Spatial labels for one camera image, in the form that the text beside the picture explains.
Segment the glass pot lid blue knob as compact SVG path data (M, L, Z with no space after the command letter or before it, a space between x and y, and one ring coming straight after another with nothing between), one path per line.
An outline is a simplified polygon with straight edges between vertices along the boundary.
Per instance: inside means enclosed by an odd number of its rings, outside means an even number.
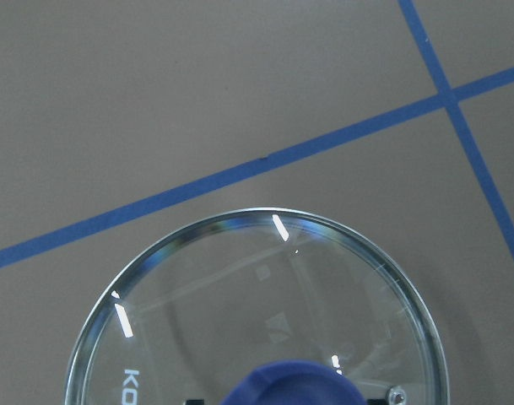
M110 283L66 404L447 404L436 325L402 268L311 213L252 208L167 235Z

